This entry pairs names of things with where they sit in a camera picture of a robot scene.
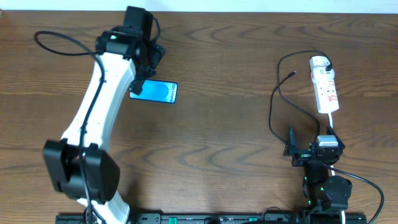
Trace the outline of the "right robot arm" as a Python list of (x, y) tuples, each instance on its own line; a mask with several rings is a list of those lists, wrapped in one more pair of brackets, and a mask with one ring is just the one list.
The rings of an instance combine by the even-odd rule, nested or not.
[(313, 212), (341, 213), (348, 208), (352, 183), (344, 177), (329, 174), (344, 149), (345, 145), (331, 126), (308, 149), (297, 147), (293, 127), (289, 128), (284, 156), (292, 158), (292, 166), (304, 168), (305, 191)]

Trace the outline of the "blue Galaxy smartphone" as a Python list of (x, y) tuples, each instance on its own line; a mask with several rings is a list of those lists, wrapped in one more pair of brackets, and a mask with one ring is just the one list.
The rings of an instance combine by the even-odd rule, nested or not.
[(130, 92), (129, 97), (135, 100), (154, 101), (174, 104), (178, 92), (178, 83), (160, 80), (146, 80), (139, 95)]

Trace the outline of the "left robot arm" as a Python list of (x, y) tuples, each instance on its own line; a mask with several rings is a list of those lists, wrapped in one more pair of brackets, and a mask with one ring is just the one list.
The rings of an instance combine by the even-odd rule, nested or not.
[(120, 168), (109, 155), (111, 133), (125, 92), (141, 95), (165, 49), (151, 27), (124, 25), (104, 31), (95, 50), (65, 34), (35, 33), (68, 40), (94, 61), (81, 105), (58, 141), (48, 140), (43, 157), (55, 191), (85, 206), (83, 223), (127, 223), (130, 206), (118, 192)]

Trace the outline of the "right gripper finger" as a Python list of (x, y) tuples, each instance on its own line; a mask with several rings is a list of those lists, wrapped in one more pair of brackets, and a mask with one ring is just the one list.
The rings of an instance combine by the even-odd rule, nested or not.
[(295, 140), (295, 133), (293, 126), (289, 126), (287, 142), (285, 144), (285, 152), (295, 152), (297, 150), (297, 143)]
[(327, 133), (327, 135), (334, 136), (337, 140), (339, 140), (339, 137), (336, 135), (334, 129), (331, 127), (330, 124), (326, 128), (326, 133)]

